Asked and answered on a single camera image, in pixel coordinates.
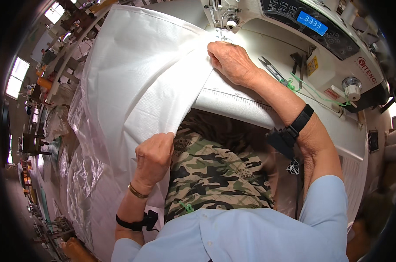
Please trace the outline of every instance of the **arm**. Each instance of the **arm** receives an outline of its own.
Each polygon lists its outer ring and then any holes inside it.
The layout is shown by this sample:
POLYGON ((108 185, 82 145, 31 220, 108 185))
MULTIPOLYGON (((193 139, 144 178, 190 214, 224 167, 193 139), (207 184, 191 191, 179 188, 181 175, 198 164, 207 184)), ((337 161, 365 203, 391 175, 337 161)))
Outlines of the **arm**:
MULTIPOLYGON (((155 134, 135 149, 137 169, 131 186, 138 193, 150 194, 157 182, 164 178, 173 154, 173 138, 174 133, 155 134)), ((142 221, 146 203, 147 198, 138 198, 130 190, 127 190, 119 205, 118 217, 128 223, 142 221)), ((141 246, 144 245, 142 231, 132 231, 117 224, 115 240, 120 238, 130 238, 141 246)))
MULTIPOLYGON (((306 103, 294 92, 258 68, 244 48, 226 42, 208 44, 212 65, 230 81, 257 92, 278 113, 286 126, 290 125, 306 103)), ((313 113, 300 131, 297 144, 304 156, 304 195, 319 177, 335 175, 343 180, 341 164, 335 146, 320 119, 313 113)))

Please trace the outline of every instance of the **blue lcd screen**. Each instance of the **blue lcd screen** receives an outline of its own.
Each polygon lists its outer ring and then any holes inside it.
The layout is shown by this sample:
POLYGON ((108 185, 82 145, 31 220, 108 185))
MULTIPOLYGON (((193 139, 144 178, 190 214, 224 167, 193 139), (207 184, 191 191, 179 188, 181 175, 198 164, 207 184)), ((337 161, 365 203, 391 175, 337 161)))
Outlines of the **blue lcd screen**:
POLYGON ((303 25, 309 27, 321 36, 323 36, 327 31, 327 26, 320 23, 316 18, 313 18, 312 16, 306 14, 303 11, 300 12, 299 17, 297 18, 297 22, 300 22, 303 25))

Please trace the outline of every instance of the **warning label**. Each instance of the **warning label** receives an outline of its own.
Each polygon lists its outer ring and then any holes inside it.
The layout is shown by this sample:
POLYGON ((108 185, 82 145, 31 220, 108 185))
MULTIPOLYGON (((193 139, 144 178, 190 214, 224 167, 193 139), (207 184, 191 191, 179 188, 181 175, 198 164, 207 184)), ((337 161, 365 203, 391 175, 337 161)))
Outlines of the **warning label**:
POLYGON ((328 88, 325 90, 325 93, 330 96, 332 99, 337 100, 338 98, 340 98, 341 96, 338 95, 335 91, 333 91, 332 89, 328 88))
POLYGON ((307 73, 309 76, 316 71, 316 69, 319 67, 317 64, 317 57, 315 56, 310 62, 307 63, 307 73))

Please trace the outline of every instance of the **sewing machine control panel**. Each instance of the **sewing machine control panel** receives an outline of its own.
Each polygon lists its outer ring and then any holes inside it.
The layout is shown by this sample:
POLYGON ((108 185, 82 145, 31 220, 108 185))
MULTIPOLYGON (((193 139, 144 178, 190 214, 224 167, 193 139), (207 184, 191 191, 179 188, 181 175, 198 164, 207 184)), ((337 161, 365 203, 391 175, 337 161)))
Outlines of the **sewing machine control panel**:
POLYGON ((298 0, 260 0, 264 14, 301 31, 345 60, 359 46, 341 28, 316 9, 298 0))

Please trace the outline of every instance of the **gold bracelet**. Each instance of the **gold bracelet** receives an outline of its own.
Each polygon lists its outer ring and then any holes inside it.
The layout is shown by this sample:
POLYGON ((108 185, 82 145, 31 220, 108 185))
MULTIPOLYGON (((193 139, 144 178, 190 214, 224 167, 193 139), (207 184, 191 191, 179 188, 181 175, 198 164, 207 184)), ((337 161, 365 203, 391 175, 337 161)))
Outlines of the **gold bracelet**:
POLYGON ((138 191, 136 191, 136 190, 132 187, 131 183, 128 185, 128 188, 129 188, 130 191, 134 194, 134 196, 136 196, 136 197, 138 197, 138 198, 147 198, 147 197, 148 197, 148 195, 142 195, 142 194, 138 193, 138 191))

